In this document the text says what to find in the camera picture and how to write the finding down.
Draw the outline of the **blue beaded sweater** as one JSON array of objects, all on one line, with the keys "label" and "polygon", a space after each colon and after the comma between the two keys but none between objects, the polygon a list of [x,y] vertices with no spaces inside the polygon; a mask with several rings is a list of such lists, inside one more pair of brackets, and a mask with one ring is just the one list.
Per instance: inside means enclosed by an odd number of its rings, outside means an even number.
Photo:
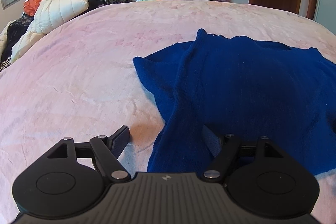
[{"label": "blue beaded sweater", "polygon": [[335,168],[335,64],[315,48],[201,29],[133,63],[165,121],[149,172],[204,172],[213,161],[204,127],[267,136],[314,175]]}]

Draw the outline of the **pink bed blanket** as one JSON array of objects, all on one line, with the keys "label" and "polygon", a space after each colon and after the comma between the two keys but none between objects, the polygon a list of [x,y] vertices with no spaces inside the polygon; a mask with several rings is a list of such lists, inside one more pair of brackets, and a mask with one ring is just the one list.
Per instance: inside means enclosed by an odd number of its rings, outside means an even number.
[{"label": "pink bed blanket", "polygon": [[86,142],[130,128],[120,162],[145,171],[163,120],[141,85],[133,59],[197,31],[317,48],[335,60],[335,35],[291,12],[202,0],[109,5],[72,19],[1,72],[1,223],[18,209],[14,180],[64,137]]}]

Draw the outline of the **white puffer jacket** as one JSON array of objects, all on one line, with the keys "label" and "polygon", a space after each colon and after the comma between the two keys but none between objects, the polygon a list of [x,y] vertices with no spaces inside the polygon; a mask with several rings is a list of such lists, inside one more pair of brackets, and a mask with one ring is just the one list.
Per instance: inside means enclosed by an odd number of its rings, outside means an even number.
[{"label": "white puffer jacket", "polygon": [[11,63],[20,59],[37,41],[86,11],[88,0],[42,0],[25,34],[11,50]]}]

